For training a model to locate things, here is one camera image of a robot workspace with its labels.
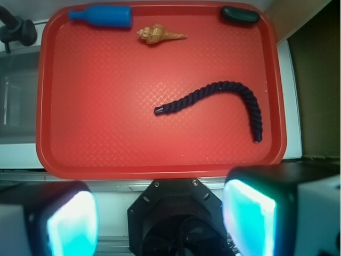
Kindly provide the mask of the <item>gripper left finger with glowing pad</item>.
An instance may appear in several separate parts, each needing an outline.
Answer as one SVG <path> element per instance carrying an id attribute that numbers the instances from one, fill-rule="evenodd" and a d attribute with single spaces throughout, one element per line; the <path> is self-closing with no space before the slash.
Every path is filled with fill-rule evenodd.
<path id="1" fill-rule="evenodd" d="M 94 255 L 99 211 L 81 181 L 1 189 L 1 255 Z"/>

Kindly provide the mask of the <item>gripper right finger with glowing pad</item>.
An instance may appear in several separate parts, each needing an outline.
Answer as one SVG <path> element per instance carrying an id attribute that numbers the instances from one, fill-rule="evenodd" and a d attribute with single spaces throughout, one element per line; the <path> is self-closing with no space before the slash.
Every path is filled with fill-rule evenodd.
<path id="1" fill-rule="evenodd" d="M 340 166 L 236 167 L 225 180 L 222 216 L 241 255 L 340 255 Z"/>

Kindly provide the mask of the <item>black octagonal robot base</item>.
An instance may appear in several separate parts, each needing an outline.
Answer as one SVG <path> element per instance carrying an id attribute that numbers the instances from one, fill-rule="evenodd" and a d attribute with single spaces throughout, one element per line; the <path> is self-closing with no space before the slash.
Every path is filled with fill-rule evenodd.
<path id="1" fill-rule="evenodd" d="M 127 210 L 134 255 L 237 255 L 222 201 L 198 179 L 154 180 Z"/>

